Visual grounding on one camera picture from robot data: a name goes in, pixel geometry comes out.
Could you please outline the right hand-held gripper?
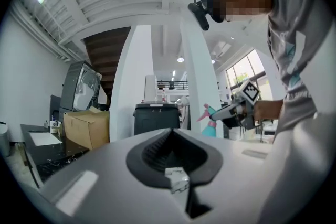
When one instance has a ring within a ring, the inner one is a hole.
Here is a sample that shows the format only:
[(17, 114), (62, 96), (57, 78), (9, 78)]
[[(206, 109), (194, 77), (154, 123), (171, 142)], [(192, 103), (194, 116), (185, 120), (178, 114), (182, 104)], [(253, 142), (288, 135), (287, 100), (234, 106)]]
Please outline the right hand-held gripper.
[(244, 127), (247, 130), (255, 127), (254, 106), (260, 97), (260, 90), (251, 80), (246, 79), (231, 96), (230, 105), (224, 106), (210, 115), (213, 121), (223, 120), (229, 128)]

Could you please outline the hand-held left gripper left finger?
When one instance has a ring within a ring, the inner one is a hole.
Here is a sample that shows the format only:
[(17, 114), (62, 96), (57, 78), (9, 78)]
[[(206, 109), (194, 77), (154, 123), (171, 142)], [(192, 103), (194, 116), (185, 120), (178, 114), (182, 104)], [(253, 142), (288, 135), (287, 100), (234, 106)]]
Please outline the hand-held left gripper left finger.
[(189, 223), (169, 189), (148, 187), (127, 168), (131, 148), (166, 132), (142, 133), (91, 150), (51, 176), (40, 193), (76, 223)]

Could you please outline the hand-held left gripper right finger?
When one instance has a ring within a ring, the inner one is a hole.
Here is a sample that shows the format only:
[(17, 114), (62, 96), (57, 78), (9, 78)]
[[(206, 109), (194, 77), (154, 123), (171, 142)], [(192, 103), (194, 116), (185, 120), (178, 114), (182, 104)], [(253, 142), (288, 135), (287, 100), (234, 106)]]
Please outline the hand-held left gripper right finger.
[(172, 132), (174, 153), (189, 176), (173, 219), (275, 219), (276, 198), (268, 144)]

